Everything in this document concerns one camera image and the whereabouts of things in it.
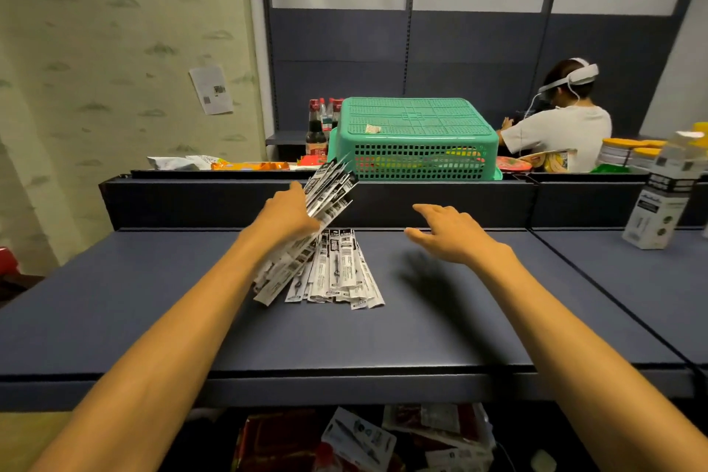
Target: patterned wallpaper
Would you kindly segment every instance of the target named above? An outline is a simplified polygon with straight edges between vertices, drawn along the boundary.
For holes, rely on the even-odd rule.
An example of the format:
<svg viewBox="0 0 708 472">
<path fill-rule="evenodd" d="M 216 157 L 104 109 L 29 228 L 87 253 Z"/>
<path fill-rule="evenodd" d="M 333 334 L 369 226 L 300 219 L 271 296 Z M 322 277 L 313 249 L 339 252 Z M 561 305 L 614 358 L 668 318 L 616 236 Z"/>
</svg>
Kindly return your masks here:
<svg viewBox="0 0 708 472">
<path fill-rule="evenodd" d="M 0 213 L 32 211 L 40 223 L 8 233 L 13 217 L 0 216 L 0 244 L 49 246 L 64 262 L 71 243 L 58 254 L 50 223 L 75 225 L 75 252 L 100 240 L 111 226 L 97 183 L 146 167 L 147 155 L 265 157 L 249 0 L 0 0 L 0 44 L 0 189 L 14 186 L 19 202 L 3 211 L 0 194 Z M 224 68 L 233 114 L 199 106 L 187 72 L 211 64 Z M 21 139 L 45 151 L 51 172 L 19 172 L 31 157 L 2 123 L 18 121 L 17 94 L 34 121 Z M 68 216 L 43 220 L 28 194 L 53 184 Z"/>
</svg>

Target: product box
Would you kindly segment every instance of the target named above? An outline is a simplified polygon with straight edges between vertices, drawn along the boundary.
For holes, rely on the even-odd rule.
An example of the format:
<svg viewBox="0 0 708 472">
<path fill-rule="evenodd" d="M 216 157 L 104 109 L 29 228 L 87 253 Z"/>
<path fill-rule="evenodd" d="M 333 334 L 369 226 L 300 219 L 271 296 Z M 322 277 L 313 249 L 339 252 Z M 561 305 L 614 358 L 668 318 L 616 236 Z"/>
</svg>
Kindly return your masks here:
<svg viewBox="0 0 708 472">
<path fill-rule="evenodd" d="M 634 204 L 622 238 L 642 250 L 666 248 L 696 181 L 708 166 L 703 133 L 676 131 L 662 148 Z"/>
</svg>

